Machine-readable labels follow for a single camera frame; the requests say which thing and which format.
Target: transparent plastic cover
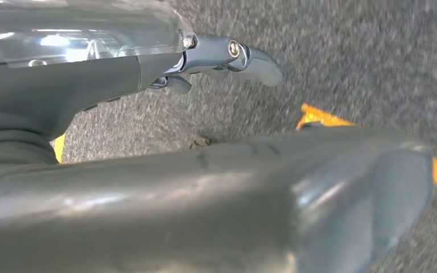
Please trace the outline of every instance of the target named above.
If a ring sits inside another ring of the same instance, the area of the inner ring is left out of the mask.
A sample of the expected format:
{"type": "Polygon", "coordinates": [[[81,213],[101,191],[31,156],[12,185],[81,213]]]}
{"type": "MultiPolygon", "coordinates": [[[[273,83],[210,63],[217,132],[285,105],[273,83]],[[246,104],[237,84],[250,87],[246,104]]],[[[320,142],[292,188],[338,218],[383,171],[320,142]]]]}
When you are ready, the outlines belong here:
{"type": "Polygon", "coordinates": [[[189,24],[160,0],[0,0],[0,64],[183,52],[189,24]]]}

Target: metal screw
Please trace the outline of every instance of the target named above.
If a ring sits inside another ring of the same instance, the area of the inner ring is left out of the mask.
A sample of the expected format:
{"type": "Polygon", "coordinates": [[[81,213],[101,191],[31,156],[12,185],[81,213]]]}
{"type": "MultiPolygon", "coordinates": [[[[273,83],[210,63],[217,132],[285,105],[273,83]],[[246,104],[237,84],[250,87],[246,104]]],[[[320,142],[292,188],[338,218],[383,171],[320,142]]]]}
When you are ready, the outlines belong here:
{"type": "Polygon", "coordinates": [[[29,67],[40,67],[42,65],[47,65],[48,63],[44,60],[31,60],[29,62],[29,67]]]}
{"type": "Polygon", "coordinates": [[[184,48],[189,48],[192,45],[192,42],[190,41],[189,38],[183,39],[183,47],[184,48]]]}
{"type": "Polygon", "coordinates": [[[240,47],[238,46],[238,42],[235,40],[231,40],[229,42],[229,54],[237,58],[240,55],[240,47]]]}

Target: yellow tape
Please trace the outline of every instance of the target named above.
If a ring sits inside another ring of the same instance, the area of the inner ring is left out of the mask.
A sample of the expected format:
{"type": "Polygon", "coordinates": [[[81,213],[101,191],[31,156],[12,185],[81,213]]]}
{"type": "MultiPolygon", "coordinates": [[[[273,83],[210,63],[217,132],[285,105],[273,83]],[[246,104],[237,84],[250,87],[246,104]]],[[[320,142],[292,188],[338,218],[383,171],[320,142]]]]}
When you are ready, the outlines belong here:
{"type": "Polygon", "coordinates": [[[62,136],[58,137],[54,141],[54,153],[56,154],[56,159],[59,163],[63,162],[63,150],[64,150],[64,139],[66,136],[63,134],[62,136]]]}
{"type": "MultiPolygon", "coordinates": [[[[321,122],[325,126],[354,125],[354,123],[352,122],[349,122],[345,119],[339,118],[335,115],[324,112],[307,104],[302,105],[301,109],[302,112],[304,112],[304,116],[302,116],[302,119],[299,121],[298,127],[301,127],[304,123],[308,122],[321,122]]],[[[437,183],[437,158],[433,159],[433,178],[437,183]]]]}

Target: gray carpet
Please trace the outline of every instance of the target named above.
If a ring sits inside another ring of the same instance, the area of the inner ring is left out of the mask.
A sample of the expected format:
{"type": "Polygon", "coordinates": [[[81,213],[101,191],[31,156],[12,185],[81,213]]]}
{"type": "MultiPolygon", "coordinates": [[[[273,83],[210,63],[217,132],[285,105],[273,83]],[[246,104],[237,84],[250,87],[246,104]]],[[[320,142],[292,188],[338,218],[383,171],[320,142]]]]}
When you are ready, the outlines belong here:
{"type": "MultiPolygon", "coordinates": [[[[198,34],[265,49],[285,82],[193,75],[189,94],[147,91],[80,113],[65,162],[173,152],[283,134],[307,102],[372,127],[421,136],[437,156],[437,1],[175,0],[198,34]]],[[[416,228],[373,272],[437,272],[437,188],[416,228]]]]}

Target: yellow floor marking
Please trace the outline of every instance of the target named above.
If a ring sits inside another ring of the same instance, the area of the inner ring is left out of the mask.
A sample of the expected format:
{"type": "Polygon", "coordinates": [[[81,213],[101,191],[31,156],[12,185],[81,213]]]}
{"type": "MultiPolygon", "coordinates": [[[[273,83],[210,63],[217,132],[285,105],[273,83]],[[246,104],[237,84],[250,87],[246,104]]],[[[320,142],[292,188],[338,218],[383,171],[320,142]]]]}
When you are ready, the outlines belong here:
{"type": "MultiPolygon", "coordinates": [[[[321,122],[325,126],[345,126],[354,125],[354,123],[345,119],[339,118],[320,109],[304,104],[301,107],[304,116],[299,121],[298,127],[307,122],[321,122]]],[[[437,183],[437,158],[433,159],[433,178],[437,183]]]]}
{"type": "Polygon", "coordinates": [[[66,135],[62,135],[58,137],[54,141],[54,153],[56,154],[56,159],[59,163],[63,162],[63,150],[64,150],[64,139],[66,138],[66,135]]]}

